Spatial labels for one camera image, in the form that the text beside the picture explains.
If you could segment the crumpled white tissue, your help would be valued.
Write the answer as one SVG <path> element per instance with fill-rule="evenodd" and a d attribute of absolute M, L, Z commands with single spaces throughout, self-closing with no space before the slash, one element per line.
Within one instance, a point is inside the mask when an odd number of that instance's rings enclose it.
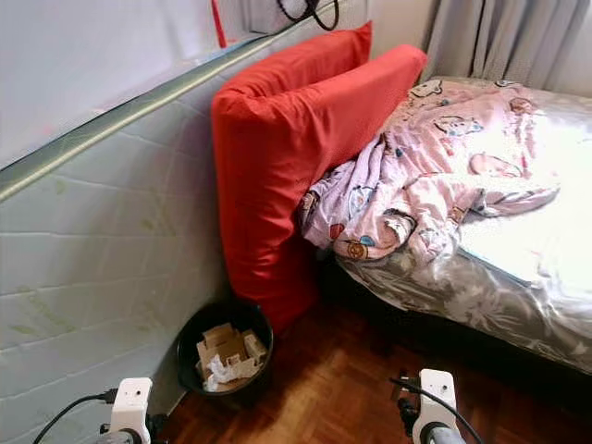
<path fill-rule="evenodd" d="M 210 363 L 204 365 L 204 369 L 203 388 L 218 393 L 240 388 L 261 371 L 261 364 L 257 358 L 241 358 L 239 355 L 220 358 L 215 355 Z"/>

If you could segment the pink cartoon print blanket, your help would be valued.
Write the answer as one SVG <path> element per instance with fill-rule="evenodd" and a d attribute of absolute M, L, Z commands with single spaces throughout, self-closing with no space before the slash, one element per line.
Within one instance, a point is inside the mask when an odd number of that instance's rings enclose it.
<path fill-rule="evenodd" d="M 452 254 L 466 216 L 515 216 L 560 189 L 544 157 L 537 90 L 508 80 L 413 86 L 379 135 L 301 199 L 297 228 L 353 261 L 394 253 L 427 265 Z"/>

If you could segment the black round waste bin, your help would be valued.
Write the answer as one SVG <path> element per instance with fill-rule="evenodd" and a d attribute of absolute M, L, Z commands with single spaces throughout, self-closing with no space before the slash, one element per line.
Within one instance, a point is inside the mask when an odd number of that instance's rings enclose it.
<path fill-rule="evenodd" d="M 272 381 L 271 358 L 263 360 L 263 368 L 255 376 L 249 377 L 241 388 L 225 392 L 208 392 L 203 388 L 203 380 L 196 365 L 199 355 L 196 343 L 204 331 L 231 323 L 237 329 L 250 329 L 258 335 L 268 352 L 274 347 L 274 331 L 257 304 L 241 299 L 225 299 L 212 302 L 192 314 L 189 322 L 180 330 L 175 344 L 175 359 L 178 363 L 179 385 L 187 392 L 199 394 L 225 409 L 236 411 L 251 409 L 270 389 Z"/>

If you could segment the grey curtain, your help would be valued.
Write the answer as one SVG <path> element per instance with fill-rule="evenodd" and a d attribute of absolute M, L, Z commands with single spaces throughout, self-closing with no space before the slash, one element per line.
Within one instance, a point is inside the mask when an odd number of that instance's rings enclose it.
<path fill-rule="evenodd" d="M 438 0 L 423 80 L 510 80 L 592 97 L 592 0 Z"/>

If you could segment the white quilted mattress green edge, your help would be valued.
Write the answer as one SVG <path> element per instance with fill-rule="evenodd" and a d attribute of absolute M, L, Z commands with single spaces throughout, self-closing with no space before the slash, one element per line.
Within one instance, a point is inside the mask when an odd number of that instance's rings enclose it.
<path fill-rule="evenodd" d="M 183 68 L 3 172 L 0 444 L 32 444 L 77 398 L 153 381 L 169 413 L 180 330 L 228 296 L 210 104 L 243 68 L 322 33 L 300 24 Z M 97 435 L 109 406 L 64 415 L 43 444 Z"/>

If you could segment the brown cardboard scrap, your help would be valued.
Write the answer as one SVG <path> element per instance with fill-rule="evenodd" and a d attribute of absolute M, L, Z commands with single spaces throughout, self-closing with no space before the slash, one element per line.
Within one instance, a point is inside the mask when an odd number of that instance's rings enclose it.
<path fill-rule="evenodd" d="M 204 365 L 210 363 L 215 355 L 220 358 L 229 358 L 229 356 L 239 355 L 241 358 L 257 358 L 261 364 L 269 354 L 266 346 L 258 338 L 253 330 L 239 330 L 233 328 L 229 323 L 216 326 L 203 333 L 202 341 L 196 343 L 196 351 L 199 352 L 199 363 L 196 368 L 206 376 Z"/>

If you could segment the red pillow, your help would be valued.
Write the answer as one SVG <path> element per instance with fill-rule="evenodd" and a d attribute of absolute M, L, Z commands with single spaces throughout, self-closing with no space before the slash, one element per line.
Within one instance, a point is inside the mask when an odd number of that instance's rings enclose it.
<path fill-rule="evenodd" d="M 221 86 L 216 96 L 271 97 L 358 68 L 369 57 L 373 25 L 329 32 L 267 56 Z"/>
<path fill-rule="evenodd" d="M 213 100 L 226 271 L 275 330 L 318 297 L 312 249 L 296 234 L 302 196 L 374 139 L 425 64 L 423 51 L 401 45 L 295 92 Z"/>

